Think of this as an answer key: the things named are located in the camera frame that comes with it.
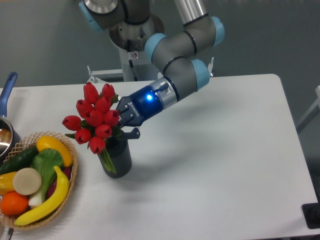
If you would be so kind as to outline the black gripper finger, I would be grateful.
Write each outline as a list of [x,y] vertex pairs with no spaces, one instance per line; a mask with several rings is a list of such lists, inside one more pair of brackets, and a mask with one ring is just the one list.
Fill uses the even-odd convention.
[[141,136],[141,133],[138,127],[134,127],[130,132],[125,132],[123,130],[121,131],[122,139],[139,139],[140,136]]

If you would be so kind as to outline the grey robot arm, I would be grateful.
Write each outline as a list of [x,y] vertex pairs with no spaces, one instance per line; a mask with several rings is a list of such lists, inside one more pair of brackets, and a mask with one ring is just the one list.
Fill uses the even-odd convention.
[[196,55],[224,39],[224,25],[209,16],[201,0],[177,0],[175,5],[183,31],[168,37],[162,21],[151,13],[148,0],[82,0],[78,4],[94,31],[109,31],[121,61],[120,71],[93,71],[91,78],[116,75],[126,82],[149,81],[119,100],[118,127],[132,127],[131,132],[118,130],[121,139],[138,139],[143,122],[210,81],[212,66]]

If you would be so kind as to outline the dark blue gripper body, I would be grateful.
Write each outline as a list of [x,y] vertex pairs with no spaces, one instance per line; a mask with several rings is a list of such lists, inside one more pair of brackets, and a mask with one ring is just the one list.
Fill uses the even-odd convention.
[[129,96],[120,98],[116,107],[120,116],[118,126],[140,127],[146,120],[177,102],[176,86],[164,76]]

